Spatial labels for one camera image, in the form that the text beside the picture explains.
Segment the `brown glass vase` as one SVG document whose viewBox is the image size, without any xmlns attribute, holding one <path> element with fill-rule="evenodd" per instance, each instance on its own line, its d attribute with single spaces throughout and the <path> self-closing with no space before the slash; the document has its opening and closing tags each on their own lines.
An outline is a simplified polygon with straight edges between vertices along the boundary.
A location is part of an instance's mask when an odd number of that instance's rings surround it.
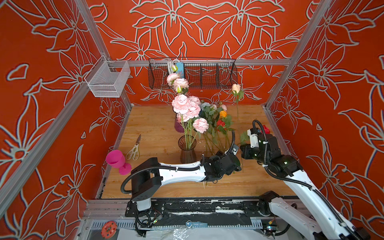
<svg viewBox="0 0 384 240">
<path fill-rule="evenodd" d="M 189 163 L 194 163 L 197 161 L 197 156 L 195 153 L 195 147 L 197 145 L 197 141 L 193 140 L 191 147 L 188 149 L 187 148 L 187 141 L 186 137 L 182 136 L 178 140 L 178 146 L 181 150 L 180 154 L 180 162 L 182 164 L 189 164 Z"/>
</svg>

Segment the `peach rose stem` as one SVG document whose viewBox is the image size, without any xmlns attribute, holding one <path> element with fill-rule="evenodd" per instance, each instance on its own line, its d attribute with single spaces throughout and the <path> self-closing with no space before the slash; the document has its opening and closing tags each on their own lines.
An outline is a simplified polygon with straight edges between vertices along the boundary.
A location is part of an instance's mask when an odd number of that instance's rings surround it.
<svg viewBox="0 0 384 240">
<path fill-rule="evenodd" d="M 237 130 L 239 135 L 239 145 L 241 146 L 245 141 L 242 139 L 242 134 L 240 132 L 240 112 L 239 112 L 239 102 L 244 98 L 244 91 L 242 90 L 241 85 L 233 84 L 232 85 L 232 94 L 235 99 L 236 110 L 237 110 Z"/>
</svg>

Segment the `purple glass vase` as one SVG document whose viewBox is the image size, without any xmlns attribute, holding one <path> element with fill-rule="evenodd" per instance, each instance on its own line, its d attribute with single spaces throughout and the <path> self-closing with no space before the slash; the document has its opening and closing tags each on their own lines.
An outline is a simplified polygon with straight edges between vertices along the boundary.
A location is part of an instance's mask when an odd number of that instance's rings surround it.
<svg viewBox="0 0 384 240">
<path fill-rule="evenodd" d="M 179 122 L 179 120 L 178 120 L 178 116 L 177 116 L 177 115 L 175 116 L 175 124 L 174 124 L 174 128 L 175 128 L 175 130 L 176 130 L 178 133 L 184 133 L 184 128 L 183 128 L 182 124 Z"/>
</svg>

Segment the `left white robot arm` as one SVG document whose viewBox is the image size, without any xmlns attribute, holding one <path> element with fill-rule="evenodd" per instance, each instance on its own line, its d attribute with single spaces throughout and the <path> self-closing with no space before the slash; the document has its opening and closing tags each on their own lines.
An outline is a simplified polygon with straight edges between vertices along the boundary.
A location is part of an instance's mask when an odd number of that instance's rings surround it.
<svg viewBox="0 0 384 240">
<path fill-rule="evenodd" d="M 135 217 L 135 229 L 148 229 L 152 226 L 148 210 L 152 208 L 152 197 L 162 186 L 182 182 L 216 183 L 233 172 L 239 172 L 241 164 L 236 154 L 236 135 L 232 131 L 230 147 L 224 153 L 217 153 L 209 158 L 190 164 L 169 165 L 160 163 L 157 157 L 150 158 L 133 169 L 123 180 L 121 192 L 131 195 L 128 207 Z"/>
</svg>

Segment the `pink carnation stem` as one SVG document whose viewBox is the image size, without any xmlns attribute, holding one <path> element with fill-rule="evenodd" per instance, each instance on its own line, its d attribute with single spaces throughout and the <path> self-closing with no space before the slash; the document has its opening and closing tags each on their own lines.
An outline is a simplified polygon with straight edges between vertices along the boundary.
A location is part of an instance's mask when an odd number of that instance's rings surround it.
<svg viewBox="0 0 384 240">
<path fill-rule="evenodd" d="M 189 96 L 188 97 L 188 103 L 189 103 L 188 110 L 190 112 L 201 110 L 201 108 L 200 108 L 201 101 L 199 98 L 197 98 L 195 96 Z"/>
</svg>

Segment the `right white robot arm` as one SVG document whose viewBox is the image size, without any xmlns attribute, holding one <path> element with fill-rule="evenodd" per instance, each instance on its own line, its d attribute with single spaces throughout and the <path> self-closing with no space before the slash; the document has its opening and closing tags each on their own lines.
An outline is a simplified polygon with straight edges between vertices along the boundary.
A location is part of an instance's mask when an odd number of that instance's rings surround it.
<svg viewBox="0 0 384 240">
<path fill-rule="evenodd" d="M 364 228 L 355 227 L 328 201 L 293 156 L 281 153 L 276 137 L 267 134 L 260 121 L 254 120 L 252 125 L 247 130 L 250 143 L 240 147 L 242 158 L 256 160 L 270 177 L 283 181 L 311 214 L 304 215 L 269 191 L 260 197 L 261 215 L 280 217 L 308 240 L 371 239 Z"/>
</svg>

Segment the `red rose stem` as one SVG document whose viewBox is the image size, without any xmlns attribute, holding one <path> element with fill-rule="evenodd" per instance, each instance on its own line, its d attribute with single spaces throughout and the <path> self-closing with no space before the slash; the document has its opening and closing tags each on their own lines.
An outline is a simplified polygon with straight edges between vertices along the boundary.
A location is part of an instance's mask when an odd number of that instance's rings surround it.
<svg viewBox="0 0 384 240">
<path fill-rule="evenodd" d="M 261 130 L 261 134 L 263 135 L 264 133 L 266 135 L 271 133 L 270 129 L 266 125 L 263 125 L 263 130 Z"/>
</svg>

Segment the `pink peony stem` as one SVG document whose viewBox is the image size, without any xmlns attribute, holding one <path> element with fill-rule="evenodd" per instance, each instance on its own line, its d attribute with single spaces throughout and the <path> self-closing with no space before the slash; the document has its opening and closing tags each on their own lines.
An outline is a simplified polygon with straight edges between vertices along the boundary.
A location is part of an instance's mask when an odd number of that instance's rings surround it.
<svg viewBox="0 0 384 240">
<path fill-rule="evenodd" d="M 204 118 L 195 118 L 192 120 L 192 141 L 196 139 L 196 137 L 200 137 L 209 129 L 209 123 Z"/>
</svg>

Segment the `pale pink flower stem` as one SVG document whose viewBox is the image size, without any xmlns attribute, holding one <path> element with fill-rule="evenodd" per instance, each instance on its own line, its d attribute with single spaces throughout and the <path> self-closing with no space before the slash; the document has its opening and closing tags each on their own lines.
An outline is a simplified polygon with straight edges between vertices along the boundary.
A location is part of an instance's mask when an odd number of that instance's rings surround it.
<svg viewBox="0 0 384 240">
<path fill-rule="evenodd" d="M 184 128 L 184 135 L 187 141 L 187 148 L 189 149 L 192 144 L 192 120 L 199 118 L 200 111 L 190 112 L 188 110 L 188 95 L 178 95 L 172 101 L 173 111 L 177 114 L 179 122 Z"/>
</svg>

